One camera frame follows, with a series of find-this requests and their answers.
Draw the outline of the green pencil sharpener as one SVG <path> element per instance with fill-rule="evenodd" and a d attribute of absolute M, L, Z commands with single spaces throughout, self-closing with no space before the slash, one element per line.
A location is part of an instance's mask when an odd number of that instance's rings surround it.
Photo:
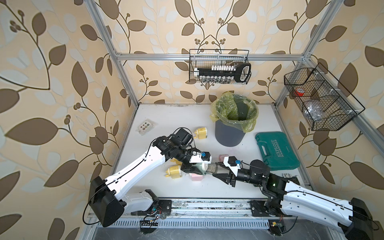
<path fill-rule="evenodd" d="M 195 174 L 205 175 L 207 170 L 208 170 L 209 164 L 207 164 L 207 163 L 197 163 L 197 164 L 194 164 L 193 167 L 195 168 L 194 169 L 194 173 Z"/>

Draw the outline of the pink sharpener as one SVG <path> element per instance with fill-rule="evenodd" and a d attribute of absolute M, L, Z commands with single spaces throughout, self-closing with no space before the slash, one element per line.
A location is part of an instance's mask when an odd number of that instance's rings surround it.
<path fill-rule="evenodd" d="M 204 176 L 198 174 L 190 174 L 190 178 L 192 181 L 199 182 L 204 179 Z"/>

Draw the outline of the clear green-sharpener tray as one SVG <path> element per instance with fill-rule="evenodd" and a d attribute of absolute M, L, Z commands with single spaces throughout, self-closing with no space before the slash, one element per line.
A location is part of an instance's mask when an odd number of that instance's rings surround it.
<path fill-rule="evenodd" d="M 208 164 L 208 167 L 207 167 L 207 170 L 206 170 L 206 173 L 207 174 L 216 174 L 218 171 L 218 165 L 216 163 L 212 163 L 212 164 Z"/>

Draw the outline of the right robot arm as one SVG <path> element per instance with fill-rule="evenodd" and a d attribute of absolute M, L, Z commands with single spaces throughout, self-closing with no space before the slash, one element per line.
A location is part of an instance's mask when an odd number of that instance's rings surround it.
<path fill-rule="evenodd" d="M 260 188 L 267 200 L 261 204 L 251 202 L 259 213 L 283 218 L 295 216 L 322 224 L 343 233 L 348 240 L 372 240 L 375 222 L 364 201 L 332 198 L 308 190 L 293 179 L 272 174 L 261 160 L 253 160 L 248 169 L 235 157 L 226 157 L 224 162 L 211 164 L 208 171 L 213 177 L 235 187 L 244 182 Z"/>

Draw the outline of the pink shavings tray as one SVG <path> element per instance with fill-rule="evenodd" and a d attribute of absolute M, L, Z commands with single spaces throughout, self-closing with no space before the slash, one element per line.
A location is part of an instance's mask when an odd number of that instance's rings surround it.
<path fill-rule="evenodd" d="M 228 154 L 219 155 L 219 162 L 223 162 L 226 157 L 228 157 Z"/>

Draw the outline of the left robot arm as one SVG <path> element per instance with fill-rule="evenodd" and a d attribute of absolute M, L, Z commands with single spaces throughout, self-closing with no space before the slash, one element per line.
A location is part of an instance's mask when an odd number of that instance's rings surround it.
<path fill-rule="evenodd" d="M 148 173 L 168 160 L 181 162 L 181 171 L 204 175 L 212 162 L 209 152 L 203 152 L 191 144 L 194 138 L 186 128 L 178 128 L 169 136 L 154 139 L 148 150 L 124 169 L 102 179 L 91 181 L 87 205 L 91 207 L 103 227 L 115 223 L 124 213 L 151 211 L 156 195 L 146 190 L 128 198 L 128 191 Z"/>

